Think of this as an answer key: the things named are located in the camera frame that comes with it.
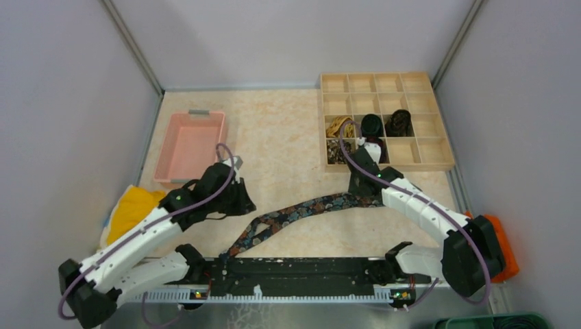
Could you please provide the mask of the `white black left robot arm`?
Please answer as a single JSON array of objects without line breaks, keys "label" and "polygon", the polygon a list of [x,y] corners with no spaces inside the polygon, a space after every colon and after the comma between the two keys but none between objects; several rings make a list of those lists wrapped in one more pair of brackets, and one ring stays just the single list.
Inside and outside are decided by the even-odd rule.
[{"label": "white black left robot arm", "polygon": [[234,156],[212,164],[200,178],[169,191],[107,247],[80,262],[64,261],[58,267],[58,316],[76,320],[83,328],[95,328],[137,295],[167,283],[200,282],[208,266],[191,244],[178,245],[153,262],[141,261],[212,213],[233,217],[253,212],[256,207],[238,174],[241,162]]}]

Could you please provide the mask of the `navy floral tie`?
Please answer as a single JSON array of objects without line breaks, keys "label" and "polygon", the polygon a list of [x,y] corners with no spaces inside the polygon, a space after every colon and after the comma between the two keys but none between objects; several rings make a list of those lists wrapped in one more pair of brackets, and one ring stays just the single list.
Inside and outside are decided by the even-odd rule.
[{"label": "navy floral tie", "polygon": [[335,193],[274,210],[254,218],[232,245],[219,255],[225,262],[240,253],[261,244],[290,224],[316,215],[352,208],[378,208],[383,203],[376,197],[364,197],[352,193]]}]

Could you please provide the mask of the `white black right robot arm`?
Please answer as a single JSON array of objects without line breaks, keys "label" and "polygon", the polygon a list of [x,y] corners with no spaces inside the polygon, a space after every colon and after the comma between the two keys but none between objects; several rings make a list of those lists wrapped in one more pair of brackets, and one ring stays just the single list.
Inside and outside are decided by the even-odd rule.
[{"label": "white black right robot arm", "polygon": [[378,199],[428,233],[438,247],[404,241],[386,254],[386,274],[404,282],[411,274],[444,280],[462,297],[489,288],[507,266],[495,226],[480,215],[474,218],[438,203],[392,168],[379,168],[368,147],[346,157],[351,172],[349,191]]}]

